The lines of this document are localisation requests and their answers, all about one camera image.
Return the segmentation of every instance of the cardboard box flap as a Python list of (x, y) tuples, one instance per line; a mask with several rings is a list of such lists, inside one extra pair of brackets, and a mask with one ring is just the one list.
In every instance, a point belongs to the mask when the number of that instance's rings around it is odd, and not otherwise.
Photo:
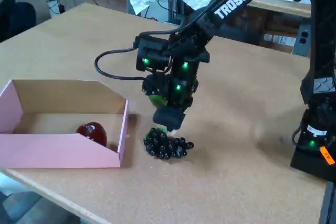
[(125, 138), (127, 137), (128, 132), (128, 115), (129, 115), (129, 106), (128, 106), (128, 100), (126, 100), (125, 104), (125, 111), (122, 118), (122, 126), (121, 126), (121, 133), (119, 138), (119, 145), (118, 145), (118, 153), (119, 153), (119, 160), (120, 160), (120, 166), (123, 160), (124, 156), (124, 150), (125, 150)]
[(12, 133), (23, 114), (13, 82), (10, 81), (0, 94), (0, 133)]
[(125, 98), (99, 81), (13, 80), (25, 113), (122, 114)]
[(119, 154), (80, 134), (2, 135), (0, 169), (120, 167)]

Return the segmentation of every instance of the white label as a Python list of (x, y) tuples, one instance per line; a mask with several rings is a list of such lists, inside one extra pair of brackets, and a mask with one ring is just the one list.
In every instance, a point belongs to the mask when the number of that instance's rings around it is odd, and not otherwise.
[(273, 35), (271, 35), (271, 34), (265, 34), (264, 35), (264, 40), (265, 41), (272, 41), (272, 37), (273, 37)]
[(311, 133), (317, 135), (317, 136), (325, 136), (327, 134), (327, 131), (316, 130), (310, 125), (308, 125), (307, 130), (310, 131)]
[(293, 47), (295, 45), (296, 38), (274, 35), (273, 43)]

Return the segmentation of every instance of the orange label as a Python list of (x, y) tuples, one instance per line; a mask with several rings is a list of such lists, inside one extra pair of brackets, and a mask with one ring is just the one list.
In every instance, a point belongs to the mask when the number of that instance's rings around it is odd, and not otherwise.
[(324, 146), (320, 147), (320, 152), (322, 153), (324, 159), (327, 161), (327, 163), (329, 165), (333, 165), (335, 164), (334, 159), (331, 157), (331, 155), (329, 154), (327, 148), (325, 148)]

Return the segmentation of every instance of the bunch of grapes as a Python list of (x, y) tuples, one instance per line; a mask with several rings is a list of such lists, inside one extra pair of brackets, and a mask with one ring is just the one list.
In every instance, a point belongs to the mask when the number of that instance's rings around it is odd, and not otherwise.
[(168, 160), (171, 157), (181, 158), (187, 155), (187, 150), (194, 148), (192, 142), (187, 143), (185, 138), (170, 138), (160, 128), (151, 128), (143, 139), (147, 152), (159, 159)]

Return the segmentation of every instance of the floor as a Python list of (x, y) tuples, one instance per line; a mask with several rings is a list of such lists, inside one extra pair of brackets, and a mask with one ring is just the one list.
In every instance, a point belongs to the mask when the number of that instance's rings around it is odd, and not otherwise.
[(32, 192), (12, 193), (5, 196), (0, 192), (1, 224), (81, 224), (81, 219)]
[[(28, 2), (31, 3), (35, 10), (37, 15), (37, 24), (40, 24), (48, 19), (50, 19), (50, 11), (48, 7), (47, 0), (16, 0), (18, 2)], [(118, 10), (121, 12), (127, 12), (127, 5), (126, 3), (118, 3), (114, 1), (106, 1), (106, 0), (95, 0), (98, 5)], [(60, 0), (60, 3), (65, 6), (65, 10), (69, 10), (73, 8), (75, 5), (80, 5), (82, 3), (91, 3), (95, 4), (92, 0)]]

